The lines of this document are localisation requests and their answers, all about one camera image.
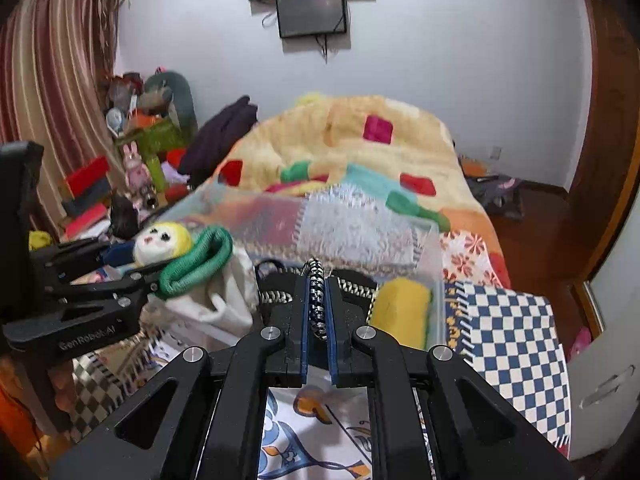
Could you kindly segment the yellow plush doll green scarf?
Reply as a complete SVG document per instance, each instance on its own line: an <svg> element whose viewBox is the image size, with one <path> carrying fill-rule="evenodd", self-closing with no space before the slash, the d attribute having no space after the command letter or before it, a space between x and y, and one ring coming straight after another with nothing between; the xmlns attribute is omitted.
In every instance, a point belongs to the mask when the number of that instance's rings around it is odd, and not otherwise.
<svg viewBox="0 0 640 480"><path fill-rule="evenodd" d="M222 226L206 226L198 235L177 222L156 222L134 240L138 269L160 265L157 296L172 299L206 284L230 261L233 240Z"/></svg>

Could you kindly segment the white drawstring cloth bag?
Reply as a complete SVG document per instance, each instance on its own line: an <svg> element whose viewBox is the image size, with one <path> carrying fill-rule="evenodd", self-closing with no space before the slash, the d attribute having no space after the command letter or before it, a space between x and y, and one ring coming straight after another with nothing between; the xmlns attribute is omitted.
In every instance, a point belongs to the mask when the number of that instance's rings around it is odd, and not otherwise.
<svg viewBox="0 0 640 480"><path fill-rule="evenodd" d="M182 344L218 351L262 327L253 263L235 248L222 270L183 296L151 297L142 312L145 326L164 330Z"/></svg>

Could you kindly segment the yellow sponge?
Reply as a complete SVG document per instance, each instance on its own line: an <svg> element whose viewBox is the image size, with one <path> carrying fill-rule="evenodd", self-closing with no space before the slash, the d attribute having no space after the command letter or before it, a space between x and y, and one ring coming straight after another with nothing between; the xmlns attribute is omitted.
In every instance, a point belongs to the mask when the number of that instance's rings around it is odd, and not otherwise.
<svg viewBox="0 0 640 480"><path fill-rule="evenodd" d="M402 346L427 348L428 314L432 292L408 278L384 283L372 304L369 324L393 336Z"/></svg>

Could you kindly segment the black hat with chain trim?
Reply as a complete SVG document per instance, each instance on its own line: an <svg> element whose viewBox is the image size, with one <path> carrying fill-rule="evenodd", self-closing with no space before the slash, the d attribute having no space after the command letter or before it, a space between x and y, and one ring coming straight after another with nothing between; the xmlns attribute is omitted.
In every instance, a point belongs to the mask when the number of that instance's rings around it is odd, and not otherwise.
<svg viewBox="0 0 640 480"><path fill-rule="evenodd" d="M342 298L356 304L366 318L372 308L380 284L370 276L350 269L333 269L329 272L318 259L307 260L302 266L287 266L276 259L257 263L255 274L258 285L258 312L265 325L270 324L275 306L290 304L299 278L308 282L308 304L310 326L314 336L326 339L326 305L329 289L326 282L335 278Z"/></svg>

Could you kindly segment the colourful patterned bed sheet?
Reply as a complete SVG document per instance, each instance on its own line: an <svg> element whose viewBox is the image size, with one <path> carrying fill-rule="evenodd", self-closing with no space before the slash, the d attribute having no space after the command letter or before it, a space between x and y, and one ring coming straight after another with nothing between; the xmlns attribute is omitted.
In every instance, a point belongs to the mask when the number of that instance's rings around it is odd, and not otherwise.
<svg viewBox="0 0 640 480"><path fill-rule="evenodd" d="M267 325L186 348L54 466L57 479L570 479L465 358L369 321L317 261L258 283Z"/></svg>

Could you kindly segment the clear plastic storage box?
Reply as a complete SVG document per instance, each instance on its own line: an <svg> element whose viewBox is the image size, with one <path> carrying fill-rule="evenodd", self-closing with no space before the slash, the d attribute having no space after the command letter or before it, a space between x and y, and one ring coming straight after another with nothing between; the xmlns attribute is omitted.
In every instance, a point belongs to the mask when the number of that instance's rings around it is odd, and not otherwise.
<svg viewBox="0 0 640 480"><path fill-rule="evenodd" d="M424 347L447 336L438 225L396 214L349 184L308 197L258 193L205 183L160 215L192 234L223 226L254 261L273 258L286 266L320 260L326 272L350 269L378 284L408 278L431 293L424 314L409 318L423 326Z"/></svg>

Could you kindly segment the pink rabbit figurine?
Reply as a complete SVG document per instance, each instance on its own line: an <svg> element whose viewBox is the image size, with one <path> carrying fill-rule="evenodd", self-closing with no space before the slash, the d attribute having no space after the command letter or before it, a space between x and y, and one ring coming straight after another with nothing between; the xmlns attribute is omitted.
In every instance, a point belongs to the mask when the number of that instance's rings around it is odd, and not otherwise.
<svg viewBox="0 0 640 480"><path fill-rule="evenodd" d="M138 195L141 190L152 184L149 168L145 165L138 151L136 142L122 147L124 167L126 170L126 185L132 195Z"/></svg>

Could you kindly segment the dark purple garment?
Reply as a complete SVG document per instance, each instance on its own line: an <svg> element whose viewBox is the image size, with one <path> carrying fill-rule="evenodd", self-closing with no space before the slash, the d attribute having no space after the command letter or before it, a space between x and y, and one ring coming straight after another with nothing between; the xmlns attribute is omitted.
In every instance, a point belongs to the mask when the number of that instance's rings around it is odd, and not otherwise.
<svg viewBox="0 0 640 480"><path fill-rule="evenodd" d="M219 164L257 122L258 107L249 96L241 96L210 118L198 130L180 160L178 173L197 188L211 177Z"/></svg>

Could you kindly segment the grey green plush toy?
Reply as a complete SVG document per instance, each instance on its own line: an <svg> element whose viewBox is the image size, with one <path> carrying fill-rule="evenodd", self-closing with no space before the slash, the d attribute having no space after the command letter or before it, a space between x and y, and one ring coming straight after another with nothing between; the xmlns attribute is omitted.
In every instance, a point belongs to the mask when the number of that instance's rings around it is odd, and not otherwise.
<svg viewBox="0 0 640 480"><path fill-rule="evenodd" d="M137 109L147 115L168 117L188 136L198 130L189 83L173 70L158 72L144 82Z"/></svg>

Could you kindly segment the striped brown curtain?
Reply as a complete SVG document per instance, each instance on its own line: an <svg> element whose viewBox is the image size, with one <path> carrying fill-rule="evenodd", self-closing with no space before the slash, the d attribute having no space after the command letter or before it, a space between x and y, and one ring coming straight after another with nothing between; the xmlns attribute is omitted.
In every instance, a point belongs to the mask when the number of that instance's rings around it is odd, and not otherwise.
<svg viewBox="0 0 640 480"><path fill-rule="evenodd" d="M18 0L1 27L1 139L43 146L35 230L58 234L60 186L103 156L122 162L104 112L113 77L119 0Z"/></svg>

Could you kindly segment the brown wooden door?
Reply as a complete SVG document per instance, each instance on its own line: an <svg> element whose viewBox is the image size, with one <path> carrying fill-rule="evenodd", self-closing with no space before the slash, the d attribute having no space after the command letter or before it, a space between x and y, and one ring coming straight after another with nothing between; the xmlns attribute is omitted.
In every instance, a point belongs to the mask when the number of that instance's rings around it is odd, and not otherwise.
<svg viewBox="0 0 640 480"><path fill-rule="evenodd" d="M578 292L604 263L629 214L639 180L639 47L624 0L585 0L591 93L570 204L590 239L573 280Z"/></svg>

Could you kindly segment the clothes pile on floor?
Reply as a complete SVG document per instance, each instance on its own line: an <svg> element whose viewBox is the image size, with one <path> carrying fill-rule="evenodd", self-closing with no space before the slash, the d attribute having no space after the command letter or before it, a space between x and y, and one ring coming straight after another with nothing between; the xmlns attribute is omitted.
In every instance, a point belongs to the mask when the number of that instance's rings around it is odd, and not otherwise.
<svg viewBox="0 0 640 480"><path fill-rule="evenodd" d="M459 157L466 184L474 198L490 216L522 220L522 180L498 174L480 160Z"/></svg>

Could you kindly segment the yellow fleece blanket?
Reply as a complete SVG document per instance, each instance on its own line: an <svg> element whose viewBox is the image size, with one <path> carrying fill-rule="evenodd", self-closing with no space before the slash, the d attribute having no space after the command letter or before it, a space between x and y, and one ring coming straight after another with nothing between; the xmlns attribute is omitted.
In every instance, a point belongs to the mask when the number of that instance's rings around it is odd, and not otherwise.
<svg viewBox="0 0 640 480"><path fill-rule="evenodd" d="M213 176L241 190L293 196L347 184L398 214L438 223L447 280L511 285L447 126L419 107L382 96L298 104L254 125Z"/></svg>

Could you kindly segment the wall power socket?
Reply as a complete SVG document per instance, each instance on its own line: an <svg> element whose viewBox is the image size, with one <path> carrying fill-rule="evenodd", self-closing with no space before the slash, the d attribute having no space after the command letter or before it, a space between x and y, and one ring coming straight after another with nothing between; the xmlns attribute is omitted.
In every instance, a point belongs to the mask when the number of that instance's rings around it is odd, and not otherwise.
<svg viewBox="0 0 640 480"><path fill-rule="evenodd" d="M502 148L500 146L494 146L490 152L490 158L498 160L501 156Z"/></svg>

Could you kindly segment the wall mounted black monitor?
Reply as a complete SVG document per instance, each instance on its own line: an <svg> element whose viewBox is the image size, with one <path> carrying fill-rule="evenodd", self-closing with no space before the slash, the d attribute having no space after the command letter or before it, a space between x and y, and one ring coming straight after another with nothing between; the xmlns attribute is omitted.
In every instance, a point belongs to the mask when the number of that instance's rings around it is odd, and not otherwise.
<svg viewBox="0 0 640 480"><path fill-rule="evenodd" d="M281 39L347 32L346 0L276 0L276 6Z"/></svg>

